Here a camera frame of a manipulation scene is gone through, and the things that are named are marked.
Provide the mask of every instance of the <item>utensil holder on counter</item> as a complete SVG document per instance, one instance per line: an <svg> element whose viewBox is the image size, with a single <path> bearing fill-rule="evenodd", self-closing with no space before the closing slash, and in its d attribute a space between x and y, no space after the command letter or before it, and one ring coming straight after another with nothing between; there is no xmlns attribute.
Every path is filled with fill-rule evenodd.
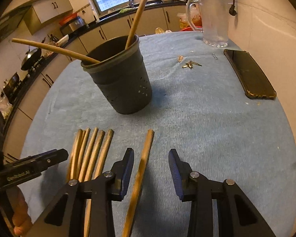
<svg viewBox="0 0 296 237"><path fill-rule="evenodd" d="M127 36L106 41L87 54L101 62L82 61L81 66L118 113L132 114L150 102L152 89L139 49L139 37L135 35L125 50L126 41Z"/></svg>

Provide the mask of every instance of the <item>table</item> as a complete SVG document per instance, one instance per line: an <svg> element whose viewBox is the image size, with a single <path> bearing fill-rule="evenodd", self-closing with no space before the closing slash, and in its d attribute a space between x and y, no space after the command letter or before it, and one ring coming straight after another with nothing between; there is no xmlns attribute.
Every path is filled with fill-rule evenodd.
<svg viewBox="0 0 296 237"><path fill-rule="evenodd" d="M171 148L210 180L234 179L275 235L289 236L296 216L296 146L280 102L248 99L224 49L204 44L200 33L160 34L140 41L153 89L149 105L131 115L118 114L80 61L74 61L39 108L22 157L60 148L70 152L78 128L112 128L104 171L122 159L126 148L135 151L128 194L123 202L113 202L120 236L144 138L152 128L155 137L132 236L186 236L190 204L175 194L168 165ZM228 48L239 49L231 41ZM183 62L203 66L183 69L180 55ZM65 184L67 166L68 161L62 162L20 186L33 221ZM214 232L217 236L217 223Z"/></svg>

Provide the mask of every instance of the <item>power cord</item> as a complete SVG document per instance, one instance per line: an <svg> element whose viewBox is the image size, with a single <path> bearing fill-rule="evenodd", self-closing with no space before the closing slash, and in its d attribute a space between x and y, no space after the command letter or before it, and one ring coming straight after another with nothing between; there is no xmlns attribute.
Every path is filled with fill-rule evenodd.
<svg viewBox="0 0 296 237"><path fill-rule="evenodd" d="M236 10L234 9L234 0L233 0L232 5L231 5L231 7L230 7L230 9L229 9L229 14L230 14L231 16L236 16L236 15L237 15Z"/></svg>

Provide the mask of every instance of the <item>phone screen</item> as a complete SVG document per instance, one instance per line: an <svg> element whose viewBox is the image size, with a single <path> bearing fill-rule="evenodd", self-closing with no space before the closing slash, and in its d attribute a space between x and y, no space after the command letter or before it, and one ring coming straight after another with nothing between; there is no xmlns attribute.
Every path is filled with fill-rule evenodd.
<svg viewBox="0 0 296 237"><path fill-rule="evenodd" d="M236 72L247 97L251 99L276 97L271 83L248 52L225 49L224 54Z"/></svg>

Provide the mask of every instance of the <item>glass mug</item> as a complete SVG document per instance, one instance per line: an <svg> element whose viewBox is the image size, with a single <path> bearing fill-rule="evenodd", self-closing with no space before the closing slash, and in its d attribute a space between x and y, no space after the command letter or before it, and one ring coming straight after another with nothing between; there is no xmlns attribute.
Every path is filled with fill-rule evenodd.
<svg viewBox="0 0 296 237"><path fill-rule="evenodd" d="M203 27L194 25L191 6L199 6ZM203 31L203 42L214 47L228 45L228 2L226 0L188 0L186 17L194 31Z"/></svg>

